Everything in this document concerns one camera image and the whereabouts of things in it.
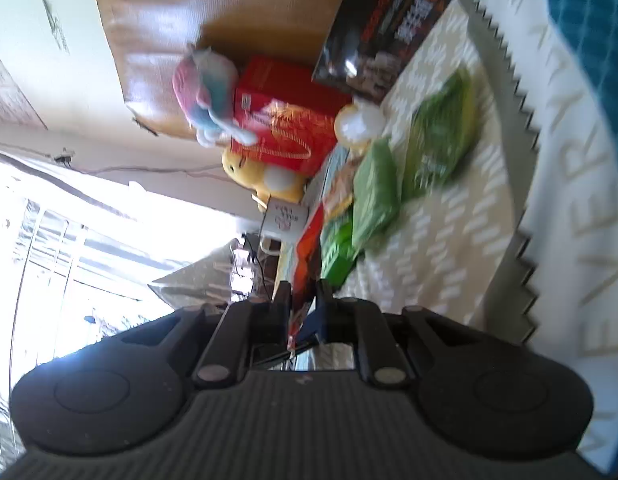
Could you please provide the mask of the red orange chip bag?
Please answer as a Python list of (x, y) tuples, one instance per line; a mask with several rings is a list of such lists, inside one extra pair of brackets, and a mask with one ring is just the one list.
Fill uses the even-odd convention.
[(296, 339), (303, 318), (306, 316), (306, 304), (311, 301), (312, 283), (315, 281), (315, 265), (312, 260), (320, 255), (320, 235), (324, 224), (323, 203), (318, 202), (315, 210), (309, 214), (307, 226), (295, 248), (296, 264), (292, 276), (292, 311), (289, 319), (287, 348), (294, 352)]

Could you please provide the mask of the bright green snack bag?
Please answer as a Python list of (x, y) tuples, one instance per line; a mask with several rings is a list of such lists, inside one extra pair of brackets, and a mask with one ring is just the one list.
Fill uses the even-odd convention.
[(352, 244), (352, 228), (352, 209), (348, 209), (327, 222), (321, 233), (321, 278), (333, 289), (343, 286), (360, 253)]

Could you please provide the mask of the green snack packet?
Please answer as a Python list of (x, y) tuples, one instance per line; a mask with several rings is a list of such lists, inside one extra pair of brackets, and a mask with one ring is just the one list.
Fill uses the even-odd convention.
[(375, 140), (353, 178), (352, 245), (362, 250), (400, 210), (397, 167), (386, 138)]

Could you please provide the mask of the green yellow snack bag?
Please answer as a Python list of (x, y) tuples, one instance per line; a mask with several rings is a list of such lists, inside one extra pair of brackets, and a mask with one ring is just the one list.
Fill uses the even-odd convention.
[(404, 202), (445, 184), (474, 145), (478, 130), (472, 74), (461, 64), (412, 116), (401, 197)]

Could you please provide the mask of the black storage box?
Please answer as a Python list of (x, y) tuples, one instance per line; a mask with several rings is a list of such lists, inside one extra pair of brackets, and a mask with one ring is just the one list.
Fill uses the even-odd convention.
[(312, 80), (382, 102), (451, 0), (341, 0)]

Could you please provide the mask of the white mug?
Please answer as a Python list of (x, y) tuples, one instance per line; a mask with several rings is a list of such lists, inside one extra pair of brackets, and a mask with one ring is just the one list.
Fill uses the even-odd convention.
[(295, 204), (271, 197), (263, 214), (259, 248), (269, 256), (278, 256), (280, 252), (270, 248), (276, 240), (281, 244), (297, 244), (307, 226), (309, 209), (303, 204)]

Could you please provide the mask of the beige patterned blanket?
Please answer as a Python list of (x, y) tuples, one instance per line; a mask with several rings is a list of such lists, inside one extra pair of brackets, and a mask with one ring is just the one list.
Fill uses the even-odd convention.
[(476, 0), (454, 0), (416, 53), (383, 104), (385, 133), (405, 168), (413, 114), (460, 65), (475, 84), (476, 144), (450, 181), (402, 206), (335, 294), (390, 313), (421, 306), (482, 330), (484, 295), (522, 217), (537, 153), (503, 35)]

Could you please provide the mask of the yellow plush toy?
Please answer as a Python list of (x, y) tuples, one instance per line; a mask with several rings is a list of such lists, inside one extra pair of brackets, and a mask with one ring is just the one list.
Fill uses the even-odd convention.
[(305, 194), (307, 179), (302, 174), (281, 166), (259, 162), (228, 148), (222, 153), (222, 167), (234, 182), (253, 191), (261, 212), (271, 197), (299, 204)]

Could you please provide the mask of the white round plush ball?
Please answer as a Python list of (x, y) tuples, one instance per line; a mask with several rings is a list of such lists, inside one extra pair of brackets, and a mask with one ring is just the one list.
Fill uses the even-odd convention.
[(345, 148), (363, 151), (382, 135), (385, 125), (385, 115), (378, 106), (353, 102), (337, 114), (334, 133), (338, 143)]

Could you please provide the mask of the red gift bag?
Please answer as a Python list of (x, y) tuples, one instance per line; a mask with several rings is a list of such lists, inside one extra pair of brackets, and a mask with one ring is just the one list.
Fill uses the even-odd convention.
[(239, 76), (233, 114), (256, 144), (231, 151), (257, 162), (314, 176), (337, 143), (334, 122), (352, 97), (311, 79), (308, 66), (254, 56)]

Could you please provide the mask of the pink blue plush toy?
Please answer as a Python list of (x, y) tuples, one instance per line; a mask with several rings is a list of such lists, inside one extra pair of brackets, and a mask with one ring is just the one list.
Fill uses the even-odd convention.
[(246, 146), (258, 142), (258, 136), (239, 126), (233, 116), (238, 81), (234, 63), (212, 48), (191, 46), (175, 66), (173, 93), (203, 148), (224, 145), (231, 139)]

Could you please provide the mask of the white lettered blanket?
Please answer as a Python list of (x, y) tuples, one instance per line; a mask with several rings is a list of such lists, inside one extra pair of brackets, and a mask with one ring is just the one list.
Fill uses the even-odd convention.
[(594, 413), (580, 445), (618, 476), (618, 153), (607, 116), (548, 0), (476, 0), (503, 35), (537, 153), (518, 232), (525, 299), (506, 321), (576, 370)]

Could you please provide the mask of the wooden headboard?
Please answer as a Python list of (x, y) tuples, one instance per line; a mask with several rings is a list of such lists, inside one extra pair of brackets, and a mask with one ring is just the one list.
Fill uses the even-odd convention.
[(172, 92), (187, 48), (315, 65), (341, 0), (96, 0), (124, 102), (154, 134), (191, 139)]

